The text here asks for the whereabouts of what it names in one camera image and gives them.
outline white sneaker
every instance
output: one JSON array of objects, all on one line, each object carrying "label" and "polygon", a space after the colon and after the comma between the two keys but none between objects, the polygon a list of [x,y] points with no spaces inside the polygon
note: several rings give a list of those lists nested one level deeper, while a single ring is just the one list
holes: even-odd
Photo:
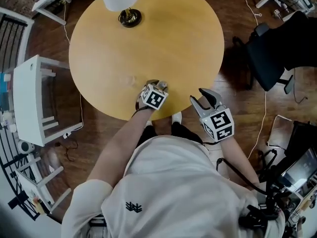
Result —
[{"label": "white sneaker", "polygon": [[178,112],[172,115],[172,124],[175,122],[179,122],[182,124],[182,112]]},{"label": "white sneaker", "polygon": [[152,121],[147,121],[147,123],[145,124],[145,127],[147,126],[153,126]]}]

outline wire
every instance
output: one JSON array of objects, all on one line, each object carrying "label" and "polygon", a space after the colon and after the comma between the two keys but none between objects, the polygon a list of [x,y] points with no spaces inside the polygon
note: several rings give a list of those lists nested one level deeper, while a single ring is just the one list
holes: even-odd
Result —
[{"label": "wire", "polygon": [[217,143],[219,142],[203,142],[203,145],[206,144],[206,145],[216,145]]},{"label": "wire", "polygon": [[282,12],[284,12],[286,9],[288,9],[288,8],[292,8],[292,6],[293,5],[296,5],[297,3],[299,2],[299,0],[297,0],[296,2],[294,2],[293,4],[291,4],[290,6],[288,6],[288,5],[286,5],[287,7],[284,9],[284,10],[282,10],[280,13],[282,13]]},{"label": "wire", "polygon": [[249,154],[249,156],[248,156],[248,159],[249,159],[249,157],[251,156],[251,154],[252,154],[254,148],[255,148],[256,145],[258,144],[258,140],[259,140],[259,136],[260,136],[260,134],[261,134],[262,128],[263,128],[263,123],[264,123],[265,116],[266,116],[266,92],[265,92],[265,94],[264,94],[264,116],[263,116],[263,119],[262,119],[261,129],[260,129],[260,131],[259,131],[256,144],[255,144],[254,147],[252,148],[252,150],[251,150],[251,152],[250,152],[250,154]]},{"label": "wire", "polygon": [[247,6],[249,7],[249,9],[251,10],[251,12],[252,12],[254,18],[256,19],[257,26],[258,26],[259,24],[258,24],[257,16],[260,16],[260,17],[261,17],[262,15],[261,15],[261,14],[255,14],[255,13],[252,11],[251,7],[249,6],[248,1],[247,1],[247,0],[245,0],[245,1],[246,1],[246,3],[247,3]]},{"label": "wire", "polygon": [[295,82],[296,82],[296,69],[294,68],[294,86],[293,86],[293,94],[294,94],[294,100],[297,104],[301,104],[303,100],[308,100],[308,98],[306,96],[304,96],[300,101],[296,100],[296,96],[295,96]]},{"label": "wire", "polygon": [[72,138],[72,137],[68,137],[68,138],[71,139],[73,142],[75,142],[75,144],[76,144],[75,147],[66,147],[66,146],[64,146],[64,145],[63,145],[62,143],[60,143],[60,142],[56,142],[56,143],[55,143],[55,147],[58,147],[58,146],[64,147],[65,150],[66,150],[66,152],[65,152],[66,158],[67,158],[69,161],[74,162],[74,160],[72,160],[72,159],[69,158],[68,151],[69,151],[69,150],[78,149],[78,142],[77,142],[77,140],[76,140],[75,138]]},{"label": "wire", "polygon": [[[65,18],[66,18],[66,3],[65,3],[65,10],[64,10],[64,21],[65,21]],[[63,25],[63,26],[64,26],[66,38],[68,39],[68,43],[70,44],[70,39],[69,39],[69,37],[67,35],[66,27],[65,27],[65,25]]]},{"label": "wire", "polygon": [[228,162],[225,158],[219,158],[217,160],[217,166],[221,163],[221,162],[225,162],[248,186],[250,186],[251,188],[255,189],[257,192],[268,196],[268,193],[258,187],[256,187],[252,182],[250,182],[238,169],[236,169],[230,162]]},{"label": "wire", "polygon": [[[65,18],[66,18],[66,1],[65,1],[65,0],[63,0],[63,4],[64,4],[64,7],[65,7],[65,9],[64,9],[64,20],[65,20]],[[67,31],[66,31],[65,25],[64,25],[64,30],[65,30],[66,38],[68,39],[68,43],[70,44],[70,39],[69,39],[69,37],[68,37],[68,35],[67,35]],[[81,122],[82,122],[82,125],[81,125],[79,128],[77,128],[77,129],[73,129],[72,131],[76,131],[76,130],[79,130],[79,129],[81,129],[82,127],[84,127],[83,106],[82,106],[82,104],[81,104],[81,97],[82,97],[82,96],[81,96],[81,94],[79,93],[80,110],[81,110]]]}]

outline power cord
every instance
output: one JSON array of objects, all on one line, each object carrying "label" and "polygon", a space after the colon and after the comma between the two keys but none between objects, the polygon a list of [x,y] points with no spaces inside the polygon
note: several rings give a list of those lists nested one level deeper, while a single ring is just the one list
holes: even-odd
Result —
[{"label": "power cord", "polygon": [[[64,7],[65,7],[65,9],[64,9],[64,20],[65,20],[65,18],[66,18],[66,1],[65,1],[65,0],[62,0],[62,3],[64,4]],[[65,34],[66,34],[66,38],[67,38],[67,40],[68,40],[68,43],[70,44],[70,39],[69,39],[69,37],[68,37],[68,35],[67,35],[67,31],[66,31],[65,25],[64,25],[64,31],[65,31]],[[82,122],[82,125],[81,125],[79,128],[77,128],[77,129],[73,129],[72,131],[76,131],[76,130],[79,130],[79,129],[81,129],[81,128],[84,127],[83,106],[82,106],[82,103],[81,103],[81,98],[82,98],[82,95],[79,93],[80,110],[81,110],[81,122]]]},{"label": "power cord", "polygon": [[[261,17],[262,14],[261,14],[261,13],[259,13],[259,14],[254,13],[253,10],[251,9],[251,7],[250,7],[249,4],[248,4],[248,1],[247,1],[247,0],[245,0],[245,1],[246,1],[247,6],[249,7],[250,11],[252,12],[254,18],[256,19],[256,23],[257,23],[257,26],[258,26],[259,23],[258,23],[257,16]],[[257,141],[256,141],[254,147],[252,148],[252,150],[251,150],[251,152],[250,152],[250,154],[249,154],[249,156],[248,156],[248,159],[250,158],[250,156],[251,156],[251,154],[252,154],[254,148],[255,148],[256,145],[258,144],[258,140],[259,140],[259,136],[260,136],[260,134],[261,134],[262,128],[263,128],[263,123],[264,123],[265,116],[266,116],[266,92],[265,92],[265,94],[264,94],[264,116],[263,116],[263,119],[262,119],[261,129],[260,129],[260,131],[259,131],[259,134],[258,134],[258,137],[257,137]]]},{"label": "power cord", "polygon": [[63,148],[65,148],[65,150],[66,150],[66,152],[65,152],[66,158],[67,158],[69,161],[74,162],[74,160],[72,160],[72,159],[69,158],[68,151],[69,151],[69,150],[78,149],[78,142],[77,142],[77,140],[76,140],[75,138],[72,138],[72,137],[68,137],[68,138],[71,139],[71,140],[76,144],[75,147],[66,147],[66,146],[64,146],[64,145],[63,145],[62,143],[60,143],[60,142],[56,142],[55,145],[54,145],[54,147],[62,146]]},{"label": "power cord", "polygon": [[248,4],[248,1],[247,1],[247,0],[245,0],[245,1],[246,1],[246,3],[247,3],[247,6],[249,7],[250,11],[252,12],[252,14],[253,14],[254,18],[256,19],[257,26],[258,26],[258,25],[259,25],[259,23],[258,23],[257,16],[261,17],[261,16],[262,16],[262,14],[261,14],[261,13],[259,13],[259,14],[254,13],[254,12],[253,12],[253,10],[251,9],[251,7],[250,7],[250,6],[249,6],[249,4]]},{"label": "power cord", "polygon": [[260,134],[261,134],[262,128],[263,128],[263,123],[264,123],[265,116],[266,116],[266,92],[265,92],[265,94],[264,94],[264,116],[263,116],[263,119],[262,119],[261,129],[260,129],[260,131],[259,131],[259,133],[258,133],[257,141],[256,141],[254,147],[252,148],[252,150],[251,150],[251,152],[250,152],[250,154],[249,154],[249,156],[248,156],[248,159],[250,158],[250,156],[251,156],[251,154],[252,154],[254,148],[255,148],[256,145],[258,144],[258,140],[259,140],[259,136],[260,136]]},{"label": "power cord", "polygon": [[217,160],[216,170],[218,171],[218,166],[221,162],[225,162],[248,186],[255,189],[257,192],[267,196],[268,193],[258,187],[256,187],[252,182],[250,182],[237,168],[235,168],[230,162],[228,162],[225,158],[219,158]]},{"label": "power cord", "polygon": [[288,8],[291,8],[293,5],[296,5],[298,2],[299,2],[299,0],[297,0],[296,2],[294,2],[293,4],[291,4],[290,6],[286,5],[287,7],[286,7],[284,10],[282,10],[280,13],[286,11],[286,9],[288,9]]}]

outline hand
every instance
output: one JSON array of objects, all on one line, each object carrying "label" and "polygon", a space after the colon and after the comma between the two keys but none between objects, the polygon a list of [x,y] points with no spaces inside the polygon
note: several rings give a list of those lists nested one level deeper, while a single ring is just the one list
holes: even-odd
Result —
[{"label": "hand", "polygon": [[141,95],[143,94],[143,91],[146,89],[146,86],[149,85],[149,84],[153,85],[154,87],[158,88],[161,91],[165,91],[165,95],[168,95],[167,94],[167,83],[166,82],[159,81],[159,80],[156,80],[156,79],[148,80],[145,83],[142,91],[137,96],[137,100],[136,100],[136,104],[135,104],[135,110],[139,110],[139,109],[144,108],[144,107],[147,106],[146,104],[143,103]]},{"label": "hand", "polygon": [[143,87],[142,91],[137,96],[137,100],[135,103],[135,110],[141,109],[141,108],[146,106],[146,104],[143,103],[142,98],[141,98],[141,94],[143,93],[144,89],[145,89],[145,87]]},{"label": "hand", "polygon": [[199,91],[208,101],[209,107],[204,108],[193,96],[190,96],[190,101],[200,117],[204,130],[215,142],[233,136],[234,121],[230,109],[222,103],[222,97],[210,89],[199,88]]}]

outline table top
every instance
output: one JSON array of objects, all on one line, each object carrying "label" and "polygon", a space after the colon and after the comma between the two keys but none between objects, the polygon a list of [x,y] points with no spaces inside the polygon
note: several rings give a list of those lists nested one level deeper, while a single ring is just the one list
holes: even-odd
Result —
[{"label": "table top", "polygon": [[69,65],[83,97],[101,112],[129,120],[145,82],[168,83],[169,96],[152,119],[191,105],[219,72],[224,39],[220,22],[205,0],[138,0],[141,23],[125,28],[120,12],[95,0],[72,34]]}]

